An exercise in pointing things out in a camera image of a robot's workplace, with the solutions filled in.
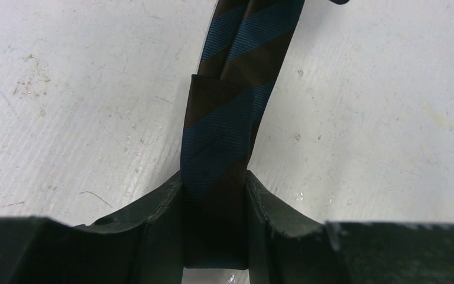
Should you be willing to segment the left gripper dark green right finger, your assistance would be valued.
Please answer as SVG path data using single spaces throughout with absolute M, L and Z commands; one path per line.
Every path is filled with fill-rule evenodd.
M 248 172 L 251 283 L 454 283 L 454 224 L 319 223 Z

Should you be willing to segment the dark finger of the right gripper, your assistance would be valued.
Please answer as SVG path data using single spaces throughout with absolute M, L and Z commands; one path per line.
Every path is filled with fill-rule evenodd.
M 345 5 L 349 2 L 349 0 L 329 0 L 329 1 L 336 5 Z

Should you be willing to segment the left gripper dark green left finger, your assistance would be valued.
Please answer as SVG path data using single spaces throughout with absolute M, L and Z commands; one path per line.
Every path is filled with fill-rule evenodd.
M 0 283 L 180 283 L 181 180 L 74 227 L 0 217 Z

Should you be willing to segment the blue brown striped tie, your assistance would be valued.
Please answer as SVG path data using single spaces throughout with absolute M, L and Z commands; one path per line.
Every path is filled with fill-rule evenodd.
M 191 79 L 181 142 L 189 269 L 247 268 L 247 165 L 303 5 L 216 5 Z

